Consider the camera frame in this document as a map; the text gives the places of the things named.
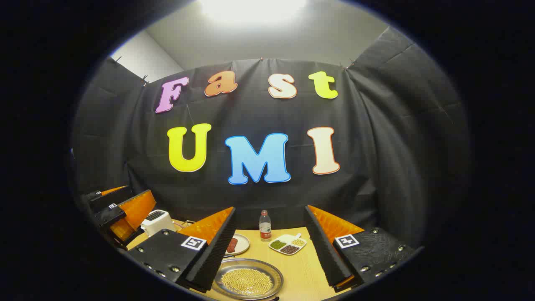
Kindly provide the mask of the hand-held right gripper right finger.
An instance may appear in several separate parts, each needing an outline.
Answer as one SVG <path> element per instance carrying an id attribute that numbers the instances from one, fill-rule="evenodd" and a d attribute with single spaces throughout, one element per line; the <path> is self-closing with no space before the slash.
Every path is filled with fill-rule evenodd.
<path id="1" fill-rule="evenodd" d="M 311 205 L 304 221 L 327 283 L 336 290 L 376 282 L 418 255 L 418 248 L 380 227 L 365 230 Z"/>

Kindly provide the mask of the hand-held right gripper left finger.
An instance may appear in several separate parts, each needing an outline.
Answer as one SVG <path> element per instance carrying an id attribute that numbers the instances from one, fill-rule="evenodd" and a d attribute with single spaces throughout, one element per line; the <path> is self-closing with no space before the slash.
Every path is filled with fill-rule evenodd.
<path id="1" fill-rule="evenodd" d="M 235 211 L 226 208 L 180 231 L 159 230 L 126 253 L 157 278 L 205 293 L 235 232 Z"/>

